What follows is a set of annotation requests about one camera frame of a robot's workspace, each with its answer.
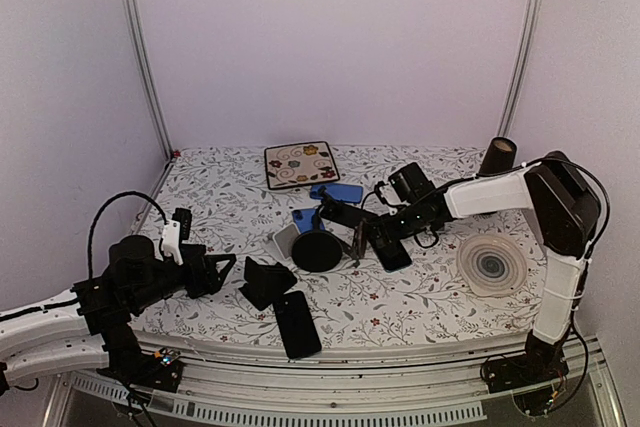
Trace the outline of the round wooden base phone stand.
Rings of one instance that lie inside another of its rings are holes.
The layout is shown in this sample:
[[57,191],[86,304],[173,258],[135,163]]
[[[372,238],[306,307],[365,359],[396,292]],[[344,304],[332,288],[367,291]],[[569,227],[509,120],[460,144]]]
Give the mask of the round wooden base phone stand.
[[365,220],[361,220],[353,229],[351,241],[344,244],[343,253],[349,259],[360,262],[365,256],[367,242],[367,223]]

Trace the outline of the black wedge phone stand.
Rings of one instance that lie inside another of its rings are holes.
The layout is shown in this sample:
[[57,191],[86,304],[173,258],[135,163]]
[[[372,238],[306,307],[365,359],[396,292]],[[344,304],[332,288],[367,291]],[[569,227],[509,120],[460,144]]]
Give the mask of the black wedge phone stand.
[[239,291],[254,308],[262,312],[296,283],[296,276],[281,263],[259,264],[246,257],[244,284]]

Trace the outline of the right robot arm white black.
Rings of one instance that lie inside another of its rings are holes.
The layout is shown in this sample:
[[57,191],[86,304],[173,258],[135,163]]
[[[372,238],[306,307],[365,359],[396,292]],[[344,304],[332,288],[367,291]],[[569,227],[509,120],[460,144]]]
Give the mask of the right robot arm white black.
[[446,223],[503,210],[529,210],[542,237],[547,268],[537,316],[527,335],[517,374],[537,383],[555,367],[575,324],[588,266],[610,218],[602,183],[562,152],[503,173],[477,174],[417,191],[397,191],[391,212],[364,223],[372,247],[394,255],[403,239]]

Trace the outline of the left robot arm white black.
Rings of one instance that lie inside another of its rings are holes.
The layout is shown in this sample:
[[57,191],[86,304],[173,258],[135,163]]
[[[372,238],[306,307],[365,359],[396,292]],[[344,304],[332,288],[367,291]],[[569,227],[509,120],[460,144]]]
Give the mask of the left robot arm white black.
[[184,369],[169,348],[143,352],[131,321],[179,291],[191,299],[221,290],[236,262],[183,244],[177,256],[157,257],[141,235],[109,249],[109,264],[95,278],[74,284],[48,301],[1,315],[1,389],[27,379],[94,369],[126,387],[174,393]]

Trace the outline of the black phone on gooseneck stand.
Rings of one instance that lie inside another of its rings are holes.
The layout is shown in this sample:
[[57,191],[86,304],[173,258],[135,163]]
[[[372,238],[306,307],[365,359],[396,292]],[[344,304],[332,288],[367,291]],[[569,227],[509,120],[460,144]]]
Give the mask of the black phone on gooseneck stand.
[[378,215],[353,205],[334,203],[323,206],[320,217],[347,228],[357,229],[361,224],[376,219]]

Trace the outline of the blue phone far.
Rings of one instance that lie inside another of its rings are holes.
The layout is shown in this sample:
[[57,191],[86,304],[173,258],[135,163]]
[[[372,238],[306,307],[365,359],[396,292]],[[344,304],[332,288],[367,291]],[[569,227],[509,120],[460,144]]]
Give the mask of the blue phone far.
[[364,197],[364,189],[359,185],[343,183],[315,184],[310,189],[311,199],[321,200],[324,194],[328,194],[336,201],[359,204]]

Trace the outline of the blue phone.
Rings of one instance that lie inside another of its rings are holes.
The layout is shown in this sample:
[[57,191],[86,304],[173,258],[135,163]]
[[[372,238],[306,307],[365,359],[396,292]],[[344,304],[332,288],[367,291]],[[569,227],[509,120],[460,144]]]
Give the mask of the blue phone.
[[316,212],[316,208],[295,209],[292,211],[293,223],[297,227],[300,234],[313,230],[325,229],[322,220],[314,220]]
[[359,185],[343,183],[315,184],[310,189],[311,199],[321,200],[324,194],[328,194],[336,201],[359,204],[364,197],[364,189]]

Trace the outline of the black gooseneck round-base phone stand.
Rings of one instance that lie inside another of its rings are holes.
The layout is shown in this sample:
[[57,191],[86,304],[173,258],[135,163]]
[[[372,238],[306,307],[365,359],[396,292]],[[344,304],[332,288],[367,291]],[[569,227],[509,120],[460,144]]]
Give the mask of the black gooseneck round-base phone stand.
[[[322,220],[320,210],[332,200],[328,194],[324,194],[321,204],[315,207],[317,212],[314,220]],[[291,252],[294,264],[309,273],[323,273],[336,267],[344,253],[344,242],[330,231],[313,230],[300,234],[295,240]]]

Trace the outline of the blue phone near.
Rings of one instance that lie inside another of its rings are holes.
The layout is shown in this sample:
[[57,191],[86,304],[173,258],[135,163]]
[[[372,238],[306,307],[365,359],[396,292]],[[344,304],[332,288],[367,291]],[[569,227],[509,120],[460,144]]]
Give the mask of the blue phone near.
[[314,220],[316,212],[316,208],[295,209],[292,211],[293,223],[297,227],[300,234],[313,230],[325,229],[322,220]]

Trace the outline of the black phone front edge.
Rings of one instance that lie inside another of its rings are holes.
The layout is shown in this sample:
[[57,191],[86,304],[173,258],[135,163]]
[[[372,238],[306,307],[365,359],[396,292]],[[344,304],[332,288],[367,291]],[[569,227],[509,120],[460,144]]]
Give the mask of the black phone front edge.
[[283,295],[273,303],[273,308],[285,353],[289,359],[307,358],[322,350],[319,335],[302,291]]

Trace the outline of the round swirl ceramic plate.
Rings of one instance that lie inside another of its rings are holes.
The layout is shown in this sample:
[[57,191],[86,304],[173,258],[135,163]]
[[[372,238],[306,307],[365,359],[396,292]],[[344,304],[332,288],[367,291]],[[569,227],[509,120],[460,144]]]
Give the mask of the round swirl ceramic plate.
[[500,298],[514,294],[525,283],[527,264],[515,242],[499,235],[466,239],[456,255],[465,284],[478,297]]

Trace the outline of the square floral ceramic plate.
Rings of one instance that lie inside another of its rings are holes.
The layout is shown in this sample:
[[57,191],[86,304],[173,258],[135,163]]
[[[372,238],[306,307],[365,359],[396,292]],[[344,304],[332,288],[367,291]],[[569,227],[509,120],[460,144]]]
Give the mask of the square floral ceramic plate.
[[337,182],[341,178],[326,141],[267,147],[263,157],[267,188],[272,191]]

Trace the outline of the dark brown cylinder cup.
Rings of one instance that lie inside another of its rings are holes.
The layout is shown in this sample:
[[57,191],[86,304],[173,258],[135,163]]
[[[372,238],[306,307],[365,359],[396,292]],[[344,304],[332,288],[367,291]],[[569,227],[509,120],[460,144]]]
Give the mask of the dark brown cylinder cup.
[[502,174],[510,170],[516,158],[517,145],[506,137],[494,137],[485,152],[479,176]]

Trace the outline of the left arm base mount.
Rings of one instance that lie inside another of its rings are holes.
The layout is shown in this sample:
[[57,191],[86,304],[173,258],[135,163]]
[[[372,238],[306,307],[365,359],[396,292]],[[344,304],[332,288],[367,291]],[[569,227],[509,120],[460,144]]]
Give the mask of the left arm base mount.
[[109,364],[96,372],[118,381],[125,387],[145,387],[176,393],[182,380],[184,364],[166,353],[147,354],[133,350],[109,352]]

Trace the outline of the aluminium front rail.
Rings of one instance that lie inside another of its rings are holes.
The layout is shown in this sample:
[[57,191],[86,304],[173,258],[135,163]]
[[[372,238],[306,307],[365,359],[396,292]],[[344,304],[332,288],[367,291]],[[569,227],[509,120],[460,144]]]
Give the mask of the aluminium front rail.
[[520,334],[441,344],[329,348],[299,361],[280,347],[179,339],[184,372],[174,393],[136,398],[91,371],[59,376],[48,426],[627,426],[593,336],[564,347],[569,372],[559,409],[535,415],[551,382],[491,392],[482,367],[518,355]]

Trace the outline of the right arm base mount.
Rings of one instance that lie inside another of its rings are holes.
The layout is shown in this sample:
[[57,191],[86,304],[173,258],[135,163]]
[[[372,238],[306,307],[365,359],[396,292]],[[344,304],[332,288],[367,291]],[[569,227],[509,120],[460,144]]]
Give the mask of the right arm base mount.
[[551,412],[565,390],[568,373],[563,349],[556,347],[526,347],[522,354],[488,358],[480,367],[490,393],[522,389],[513,401],[530,417]]

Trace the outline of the right aluminium frame post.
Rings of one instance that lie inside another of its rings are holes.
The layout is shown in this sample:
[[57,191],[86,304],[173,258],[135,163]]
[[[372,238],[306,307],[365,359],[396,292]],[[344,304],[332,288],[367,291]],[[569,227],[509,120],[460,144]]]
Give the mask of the right aluminium frame post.
[[534,43],[535,31],[543,0],[527,0],[521,36],[515,57],[511,79],[500,118],[497,135],[508,137],[513,127],[521,89],[526,76],[528,61]]

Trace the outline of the aluminium frame post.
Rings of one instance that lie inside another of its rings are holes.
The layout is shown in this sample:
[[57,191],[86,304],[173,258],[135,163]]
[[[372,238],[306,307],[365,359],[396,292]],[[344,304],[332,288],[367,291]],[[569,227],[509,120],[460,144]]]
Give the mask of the aluminium frame post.
[[528,61],[534,43],[535,31],[543,0],[527,0],[521,36],[515,57],[511,79],[500,118],[497,135],[508,137],[513,127],[521,89],[526,76]]
[[170,162],[173,159],[174,149],[153,78],[138,2],[137,0],[122,0],[122,2],[151,122],[163,157]]

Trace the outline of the left aluminium frame post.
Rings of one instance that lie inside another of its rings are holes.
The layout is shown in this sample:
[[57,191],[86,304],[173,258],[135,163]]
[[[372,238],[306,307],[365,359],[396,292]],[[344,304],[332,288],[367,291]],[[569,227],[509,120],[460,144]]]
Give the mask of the left aluminium frame post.
[[153,78],[138,2],[137,0],[122,0],[122,2],[151,122],[163,157],[170,162],[173,159],[174,149]]

